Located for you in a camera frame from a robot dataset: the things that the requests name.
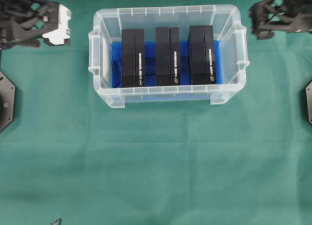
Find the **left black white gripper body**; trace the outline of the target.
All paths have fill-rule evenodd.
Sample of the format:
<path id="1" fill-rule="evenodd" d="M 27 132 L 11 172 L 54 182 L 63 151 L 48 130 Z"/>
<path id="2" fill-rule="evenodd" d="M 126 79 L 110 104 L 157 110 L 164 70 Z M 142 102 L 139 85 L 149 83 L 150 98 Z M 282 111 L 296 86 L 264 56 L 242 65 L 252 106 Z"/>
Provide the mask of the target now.
<path id="1" fill-rule="evenodd" d="M 70 45 L 72 13 L 50 0 L 0 0 L 0 48 Z"/>

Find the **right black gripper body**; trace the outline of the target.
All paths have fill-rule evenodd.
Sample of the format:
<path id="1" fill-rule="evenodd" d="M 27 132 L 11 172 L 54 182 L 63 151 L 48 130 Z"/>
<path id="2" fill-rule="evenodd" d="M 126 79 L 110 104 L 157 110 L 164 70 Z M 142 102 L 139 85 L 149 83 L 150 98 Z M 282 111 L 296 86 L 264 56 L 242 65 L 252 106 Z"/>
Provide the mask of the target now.
<path id="1" fill-rule="evenodd" d="M 275 31 L 312 33 L 312 0 L 261 0 L 248 15 L 251 33 L 258 40 L 273 38 Z"/>

